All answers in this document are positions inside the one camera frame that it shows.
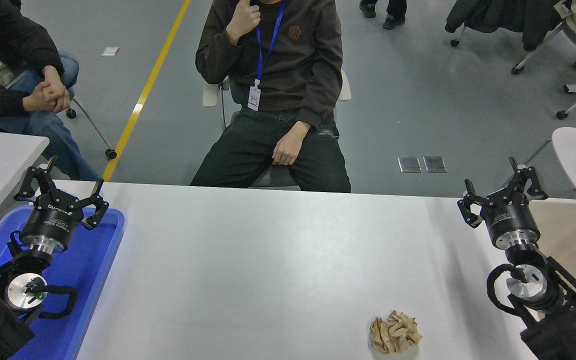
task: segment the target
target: yellow floor line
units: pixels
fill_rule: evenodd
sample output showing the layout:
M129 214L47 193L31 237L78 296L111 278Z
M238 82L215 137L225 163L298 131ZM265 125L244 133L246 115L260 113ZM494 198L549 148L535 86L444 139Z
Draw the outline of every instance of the yellow floor line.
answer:
M114 148L114 150L117 152L117 157L108 161L108 165L105 167L105 171L103 171L102 178L106 182L109 182L110 178L113 177L113 173L117 168L119 159L121 159L122 153L124 152L124 148L126 148L126 143L128 143L128 139L130 139L131 133L133 132L135 124L137 123L137 119L139 119L139 115L142 113L142 108L144 107L144 104L146 104L146 100L148 100L148 95L150 95L151 89L153 89L153 84L155 84L155 80L157 80L157 75L159 75L160 70L162 69L164 60L166 60L166 55L168 55L170 46L172 45L172 42L175 39L175 35L177 34L179 25L181 25L181 21L183 20L189 5L190 0L185 0L185 2L183 2L181 10L179 10L179 14L176 16L176 20L174 20L174 24L172 25L172 28L168 33L166 42L164 43L164 46L161 49L161 52L159 53L159 57L155 62L155 66L152 68L150 76L148 76L148 80L146 81L146 85L144 85L141 91L139 100L137 101L137 104L135 104L134 109L132 110L130 119L128 119L128 123L126 124L126 127L123 129L123 133L119 138L117 146Z

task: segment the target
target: metal floor plate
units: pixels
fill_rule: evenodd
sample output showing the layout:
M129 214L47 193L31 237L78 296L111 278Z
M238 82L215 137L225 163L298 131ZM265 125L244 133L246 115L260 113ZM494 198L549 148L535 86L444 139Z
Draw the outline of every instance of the metal floor plate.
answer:
M421 165L416 156L397 157L397 161L402 173L421 173Z
M443 156L424 156L423 164L428 173L448 173Z

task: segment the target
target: brown crumpled paper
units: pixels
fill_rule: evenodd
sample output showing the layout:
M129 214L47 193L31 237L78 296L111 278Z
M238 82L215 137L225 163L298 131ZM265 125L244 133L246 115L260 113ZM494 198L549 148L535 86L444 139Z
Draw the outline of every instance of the brown crumpled paper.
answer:
M417 330L415 318L394 310L387 321L376 317L370 324L372 347L382 354L403 353L417 346L422 338Z

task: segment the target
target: blue tray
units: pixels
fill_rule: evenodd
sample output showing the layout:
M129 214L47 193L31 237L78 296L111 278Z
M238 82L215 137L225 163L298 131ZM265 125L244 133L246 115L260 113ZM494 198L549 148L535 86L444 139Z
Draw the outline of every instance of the blue tray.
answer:
M32 209L32 205L16 207L1 219L0 265L10 260L6 246L10 241L10 233L22 230ZM84 216L94 212L91 207L83 210ZM79 224L68 250L53 253L52 264L42 275L49 285L77 289L77 303L72 313L63 319L35 320L30 325L35 337L11 359L74 360L77 357L110 265L119 248L123 230L124 214L117 209L108 209L98 227L88 231ZM67 297L48 294L43 302L44 311L61 312L66 308Z

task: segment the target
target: hand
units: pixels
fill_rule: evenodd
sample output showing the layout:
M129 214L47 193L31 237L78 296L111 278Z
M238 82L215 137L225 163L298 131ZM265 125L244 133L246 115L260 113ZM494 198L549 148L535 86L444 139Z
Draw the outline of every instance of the hand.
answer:
M71 94L62 84L62 79L59 72L54 66L46 66L43 68L43 76L50 86L43 89L43 100L47 103L54 103L53 113L60 113L71 107Z
M292 166L302 150L302 142L310 129L310 123L297 121L274 147L272 164L274 166Z
M52 112L57 101L44 100L44 90L50 87L50 82L42 81L34 87L32 94L23 98L23 109L26 112Z
M230 23L226 26L226 34L230 43L237 45L240 38L256 28L260 21L259 6L250 6L250 0L239 0L235 7L235 13Z

